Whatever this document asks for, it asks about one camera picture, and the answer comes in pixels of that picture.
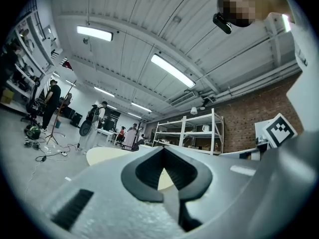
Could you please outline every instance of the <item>metal rack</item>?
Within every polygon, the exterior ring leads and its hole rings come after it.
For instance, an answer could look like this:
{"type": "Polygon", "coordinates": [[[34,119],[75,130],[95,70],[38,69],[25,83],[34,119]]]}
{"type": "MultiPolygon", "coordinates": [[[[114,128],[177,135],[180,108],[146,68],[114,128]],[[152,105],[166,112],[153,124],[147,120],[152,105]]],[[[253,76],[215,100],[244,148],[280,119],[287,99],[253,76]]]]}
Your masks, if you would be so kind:
{"type": "Polygon", "coordinates": [[[153,140],[153,145],[155,142],[161,143],[164,145],[173,145],[167,142],[162,142],[156,140],[157,135],[167,135],[167,136],[173,136],[173,137],[179,137],[179,147],[183,147],[183,140],[187,137],[192,137],[192,139],[196,138],[211,138],[211,147],[210,151],[207,150],[200,150],[200,149],[193,149],[194,151],[197,152],[202,152],[206,154],[221,154],[223,153],[223,148],[224,148],[224,118],[217,115],[214,112],[214,109],[211,109],[211,114],[203,115],[203,116],[198,116],[194,118],[187,119],[186,116],[184,116],[181,120],[177,121],[171,121],[167,123],[158,123],[156,127],[156,132],[153,140]],[[217,127],[217,124],[221,124],[221,132],[219,132],[219,129],[217,127]],[[186,127],[193,127],[196,129],[197,126],[201,125],[211,125],[212,126],[212,131],[209,132],[197,132],[197,131],[191,131],[191,132],[185,132],[186,127]],[[176,129],[175,132],[159,132],[159,126],[165,127],[167,129],[176,129]],[[215,138],[218,138],[221,142],[221,151],[213,151],[214,150],[214,141],[215,138]]]}

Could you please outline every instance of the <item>brick wall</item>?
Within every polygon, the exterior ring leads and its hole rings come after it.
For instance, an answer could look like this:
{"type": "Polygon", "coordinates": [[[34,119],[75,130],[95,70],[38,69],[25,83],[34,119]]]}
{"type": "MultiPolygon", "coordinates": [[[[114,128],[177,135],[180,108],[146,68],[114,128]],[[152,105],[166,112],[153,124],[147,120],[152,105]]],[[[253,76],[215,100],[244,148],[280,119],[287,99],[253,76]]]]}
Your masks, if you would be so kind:
{"type": "MultiPolygon", "coordinates": [[[[273,119],[278,113],[286,117],[297,133],[301,133],[303,131],[301,122],[286,96],[298,76],[299,74],[288,77],[242,97],[207,107],[205,111],[199,111],[197,116],[210,113],[211,108],[215,108],[215,113],[218,115],[224,116],[224,153],[254,148],[256,146],[254,124],[273,119]]],[[[188,118],[192,116],[186,113],[160,123],[180,120],[184,115],[188,118]]],[[[148,124],[146,131],[156,128],[156,125],[157,122],[148,124]]]]}

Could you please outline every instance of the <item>person in black clothing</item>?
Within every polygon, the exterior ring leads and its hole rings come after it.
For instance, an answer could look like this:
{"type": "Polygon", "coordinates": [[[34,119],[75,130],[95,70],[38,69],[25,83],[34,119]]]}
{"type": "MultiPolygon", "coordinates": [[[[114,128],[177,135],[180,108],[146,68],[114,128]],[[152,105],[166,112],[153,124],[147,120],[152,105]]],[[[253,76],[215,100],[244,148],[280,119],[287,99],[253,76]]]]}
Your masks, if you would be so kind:
{"type": "Polygon", "coordinates": [[[50,81],[51,88],[44,101],[46,107],[43,114],[42,132],[46,132],[46,127],[49,125],[51,117],[59,104],[61,89],[56,85],[57,83],[55,80],[50,81]]]}

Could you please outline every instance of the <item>black camera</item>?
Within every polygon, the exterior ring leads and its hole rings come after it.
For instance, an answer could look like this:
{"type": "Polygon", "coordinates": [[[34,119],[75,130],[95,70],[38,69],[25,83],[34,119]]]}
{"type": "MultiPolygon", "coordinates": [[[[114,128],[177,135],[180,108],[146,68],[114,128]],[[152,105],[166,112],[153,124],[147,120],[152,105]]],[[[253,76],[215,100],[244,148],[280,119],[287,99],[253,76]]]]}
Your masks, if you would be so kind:
{"type": "Polygon", "coordinates": [[[231,25],[228,23],[224,18],[223,15],[218,12],[214,15],[213,17],[213,22],[221,29],[223,30],[226,34],[231,33],[231,25]]]}

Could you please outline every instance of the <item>pole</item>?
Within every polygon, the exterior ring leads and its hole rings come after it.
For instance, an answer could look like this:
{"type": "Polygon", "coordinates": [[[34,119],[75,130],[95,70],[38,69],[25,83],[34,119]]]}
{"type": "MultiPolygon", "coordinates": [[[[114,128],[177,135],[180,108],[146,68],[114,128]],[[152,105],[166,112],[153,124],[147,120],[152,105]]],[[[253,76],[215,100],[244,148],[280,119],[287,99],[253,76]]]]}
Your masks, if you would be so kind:
{"type": "Polygon", "coordinates": [[[62,102],[62,104],[60,105],[60,108],[59,108],[59,110],[58,110],[58,113],[57,113],[57,115],[56,115],[56,118],[55,118],[55,121],[54,121],[54,124],[53,124],[52,132],[51,132],[50,135],[48,135],[48,136],[46,137],[46,138],[49,138],[49,139],[48,139],[48,142],[46,143],[47,145],[49,144],[49,141],[50,141],[51,137],[54,139],[54,141],[56,142],[56,144],[58,144],[58,142],[56,141],[56,139],[55,139],[54,136],[53,136],[53,131],[54,131],[54,128],[55,128],[55,125],[56,125],[56,121],[58,120],[58,117],[59,117],[59,115],[60,115],[60,113],[61,113],[61,110],[62,110],[62,107],[63,107],[63,105],[64,105],[64,102],[65,102],[67,96],[69,95],[69,93],[70,93],[70,91],[71,91],[71,89],[73,88],[73,86],[74,86],[75,83],[76,83],[76,80],[74,81],[73,84],[71,84],[71,87],[70,87],[68,93],[66,93],[66,96],[65,96],[65,98],[64,98],[64,100],[63,100],[63,102],[62,102]]]}

